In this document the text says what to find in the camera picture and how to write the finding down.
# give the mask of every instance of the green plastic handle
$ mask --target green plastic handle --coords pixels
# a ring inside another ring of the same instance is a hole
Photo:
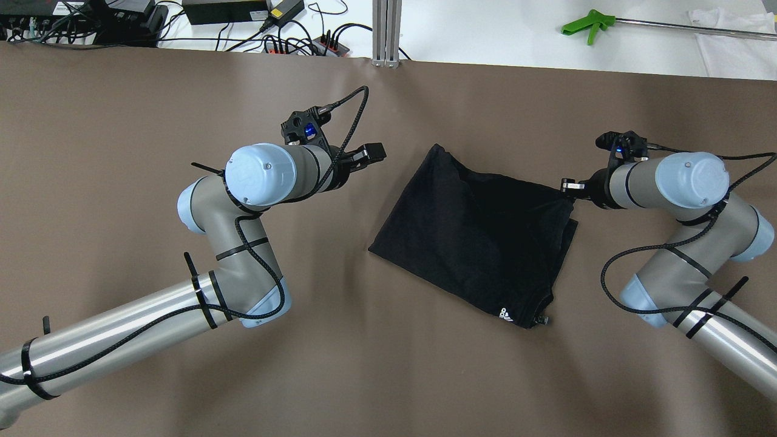
[[[581,19],[576,19],[571,23],[567,23],[561,28],[561,33],[564,35],[571,35],[573,33],[580,32],[588,27],[591,28],[591,32],[588,34],[588,45],[594,45],[594,38],[599,28],[607,30],[608,27],[615,24],[615,16],[606,16],[596,9],[589,11],[588,15]]]

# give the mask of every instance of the white paper towel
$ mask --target white paper towel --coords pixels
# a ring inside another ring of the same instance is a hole
[[[773,13],[735,16],[725,9],[695,10],[694,26],[774,33]],[[696,35],[707,73],[712,77],[777,80],[777,41]]]

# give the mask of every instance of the black cloth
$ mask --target black cloth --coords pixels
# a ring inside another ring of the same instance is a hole
[[[434,145],[369,250],[529,328],[553,300],[572,209],[556,189],[473,172]]]

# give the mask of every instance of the metal post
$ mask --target metal post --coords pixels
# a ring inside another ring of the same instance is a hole
[[[402,0],[372,1],[372,64],[399,67],[399,22]]]

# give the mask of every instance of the adidas logo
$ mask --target adidas logo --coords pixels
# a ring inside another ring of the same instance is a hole
[[[500,318],[500,319],[505,319],[505,320],[507,320],[508,322],[512,322],[512,321],[513,321],[513,319],[511,319],[511,318],[510,318],[510,314],[507,312],[507,308],[503,308],[503,309],[502,309],[502,310],[499,312],[499,318]]]

